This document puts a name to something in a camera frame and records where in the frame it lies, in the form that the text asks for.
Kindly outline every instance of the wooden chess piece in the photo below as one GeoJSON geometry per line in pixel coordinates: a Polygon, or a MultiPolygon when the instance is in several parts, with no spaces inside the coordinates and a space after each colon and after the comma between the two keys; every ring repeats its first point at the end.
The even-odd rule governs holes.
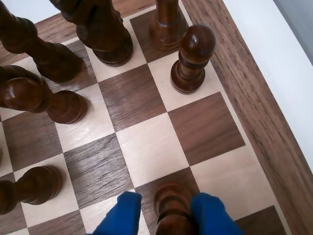
{"type": "Polygon", "coordinates": [[[178,0],[156,0],[156,14],[149,26],[150,39],[160,50],[178,48],[186,21],[179,8],[178,0]]]}
{"type": "Polygon", "coordinates": [[[191,215],[192,196],[183,186],[166,184],[155,195],[158,216],[156,235],[196,235],[197,227],[191,215]]]}
{"type": "Polygon", "coordinates": [[[50,0],[63,17],[77,25],[79,39],[103,63],[117,67],[133,54],[133,42],[112,0],[50,0]]]}
{"type": "Polygon", "coordinates": [[[33,57],[38,71],[54,82],[73,79],[83,61],[66,46],[48,43],[38,37],[35,25],[28,19],[13,16],[0,1],[0,41],[10,53],[33,57]]]}
{"type": "Polygon", "coordinates": [[[19,67],[0,67],[0,106],[31,113],[46,111],[61,124],[79,122],[87,112],[87,102],[71,91],[52,93],[43,79],[19,67]]]}
{"type": "Polygon", "coordinates": [[[205,25],[194,25],[184,33],[179,47],[179,60],[171,69],[173,87],[182,94],[195,92],[205,78],[204,67],[214,53],[216,39],[205,25]]]}
{"type": "Polygon", "coordinates": [[[62,186],[62,175],[52,165],[31,168],[15,183],[0,181],[0,214],[12,211],[18,202],[45,203],[55,198],[62,186]]]}

